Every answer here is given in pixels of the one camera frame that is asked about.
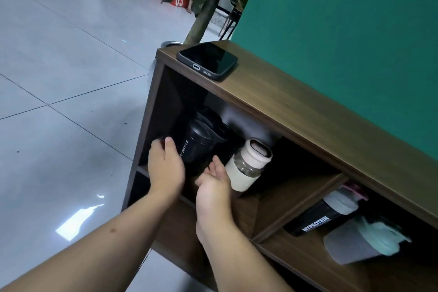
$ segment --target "left hand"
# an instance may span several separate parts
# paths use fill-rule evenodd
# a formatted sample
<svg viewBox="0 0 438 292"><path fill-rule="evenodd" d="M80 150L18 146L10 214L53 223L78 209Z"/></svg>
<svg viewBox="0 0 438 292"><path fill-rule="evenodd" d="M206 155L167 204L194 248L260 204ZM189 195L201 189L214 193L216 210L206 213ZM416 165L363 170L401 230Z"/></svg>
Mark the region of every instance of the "left hand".
<svg viewBox="0 0 438 292"><path fill-rule="evenodd" d="M149 192L164 195L170 201L176 200L183 188L185 169L171 137L164 140L164 148L162 140L152 142L148 170L151 180Z"/></svg>

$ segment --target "shelf top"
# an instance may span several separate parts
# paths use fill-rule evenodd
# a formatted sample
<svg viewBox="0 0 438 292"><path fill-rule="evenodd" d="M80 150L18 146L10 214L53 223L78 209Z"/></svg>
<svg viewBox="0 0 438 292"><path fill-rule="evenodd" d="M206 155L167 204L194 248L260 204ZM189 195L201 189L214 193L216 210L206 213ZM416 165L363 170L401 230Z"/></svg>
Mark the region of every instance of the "shelf top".
<svg viewBox="0 0 438 292"><path fill-rule="evenodd" d="M178 62L187 46L156 58L438 228L438 161L237 44L215 44L238 57L223 82Z"/></svg>

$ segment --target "right hand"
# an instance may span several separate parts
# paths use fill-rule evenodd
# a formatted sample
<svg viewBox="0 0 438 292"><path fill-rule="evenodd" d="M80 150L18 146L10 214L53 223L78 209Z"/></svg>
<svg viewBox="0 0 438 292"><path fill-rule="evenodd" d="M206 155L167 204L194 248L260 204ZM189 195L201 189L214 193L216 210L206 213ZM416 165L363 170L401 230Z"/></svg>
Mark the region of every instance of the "right hand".
<svg viewBox="0 0 438 292"><path fill-rule="evenodd" d="M231 181L225 166L217 156L195 181L199 186L196 195L196 234L201 243L206 234L224 225L233 224L231 214Z"/></svg>

